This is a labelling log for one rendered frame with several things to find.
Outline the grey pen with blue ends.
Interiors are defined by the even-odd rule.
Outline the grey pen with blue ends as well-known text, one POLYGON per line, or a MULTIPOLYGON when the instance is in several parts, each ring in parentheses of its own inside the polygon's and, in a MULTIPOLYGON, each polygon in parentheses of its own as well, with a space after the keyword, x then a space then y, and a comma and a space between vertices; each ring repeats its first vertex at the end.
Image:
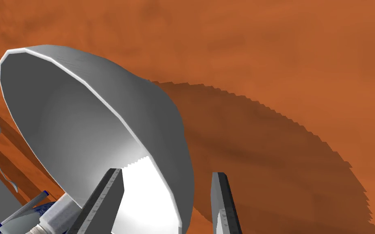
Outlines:
POLYGON ((6 218, 5 220, 3 220, 0 223, 0 227, 2 227, 3 224, 9 222, 10 220, 15 219, 15 218, 19 217, 20 215, 22 215, 23 213, 31 210, 39 202, 41 202, 42 200, 44 200, 48 195, 49 195, 48 191, 46 191, 46 190, 42 191, 42 193, 40 193, 39 195, 37 195, 36 197, 34 197, 33 199, 31 199, 28 203, 26 203, 25 205, 23 205, 22 207, 20 207, 12 215, 10 215, 8 218, 6 218))

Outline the white bottle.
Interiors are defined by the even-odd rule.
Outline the white bottle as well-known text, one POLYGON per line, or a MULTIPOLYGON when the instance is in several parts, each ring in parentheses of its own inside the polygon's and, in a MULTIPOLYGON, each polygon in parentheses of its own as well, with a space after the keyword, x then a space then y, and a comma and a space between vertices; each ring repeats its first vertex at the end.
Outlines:
POLYGON ((26 234, 64 234, 81 212, 81 207, 64 193, 26 234))

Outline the grey white bowl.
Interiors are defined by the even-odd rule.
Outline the grey white bowl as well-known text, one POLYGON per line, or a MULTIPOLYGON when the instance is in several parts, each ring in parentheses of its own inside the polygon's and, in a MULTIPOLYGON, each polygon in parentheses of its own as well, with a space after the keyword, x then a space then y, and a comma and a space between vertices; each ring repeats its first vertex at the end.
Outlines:
POLYGON ((108 169, 122 169, 112 234, 187 233, 194 173, 181 115, 164 90, 56 45, 7 50, 0 87, 22 137, 80 207, 108 169))

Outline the orange wooden table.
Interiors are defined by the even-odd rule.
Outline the orange wooden table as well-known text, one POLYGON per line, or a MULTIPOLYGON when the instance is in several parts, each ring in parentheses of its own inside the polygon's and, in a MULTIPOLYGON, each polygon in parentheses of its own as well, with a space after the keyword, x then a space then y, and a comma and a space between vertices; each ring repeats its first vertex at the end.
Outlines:
MULTIPOLYGON (((188 234, 212 234, 212 171, 243 234, 375 234, 375 0, 0 0, 8 49, 69 46, 163 88, 195 172, 188 234)), ((60 197, 0 91, 0 162, 21 203, 60 197)))

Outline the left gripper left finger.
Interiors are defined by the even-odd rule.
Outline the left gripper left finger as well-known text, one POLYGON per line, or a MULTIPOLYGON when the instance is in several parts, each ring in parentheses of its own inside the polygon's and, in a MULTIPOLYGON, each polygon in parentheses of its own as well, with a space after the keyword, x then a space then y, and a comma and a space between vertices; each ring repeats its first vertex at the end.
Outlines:
POLYGON ((67 234, 112 234, 124 194, 121 169, 110 168, 87 200, 67 234))

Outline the thin silver utensil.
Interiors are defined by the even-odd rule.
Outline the thin silver utensil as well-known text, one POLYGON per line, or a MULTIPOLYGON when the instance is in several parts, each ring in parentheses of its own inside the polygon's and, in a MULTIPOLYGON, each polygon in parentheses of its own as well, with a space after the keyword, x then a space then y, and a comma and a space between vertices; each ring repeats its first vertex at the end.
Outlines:
POLYGON ((2 171, 1 168, 0 168, 0 172, 1 172, 2 176, 3 176, 3 178, 4 178, 8 183, 10 183, 11 186, 14 188, 15 192, 18 193, 19 190, 18 190, 18 186, 16 185, 16 183, 14 183, 13 181, 9 180, 9 179, 6 177, 6 175, 4 174, 4 172, 2 171))

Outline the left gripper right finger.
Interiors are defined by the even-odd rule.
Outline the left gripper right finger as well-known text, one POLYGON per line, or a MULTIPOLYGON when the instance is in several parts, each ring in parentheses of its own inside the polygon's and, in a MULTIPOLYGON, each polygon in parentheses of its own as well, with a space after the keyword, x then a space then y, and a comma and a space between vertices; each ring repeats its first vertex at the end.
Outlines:
POLYGON ((243 234, 229 181, 223 172, 212 173, 211 212, 213 234, 243 234))

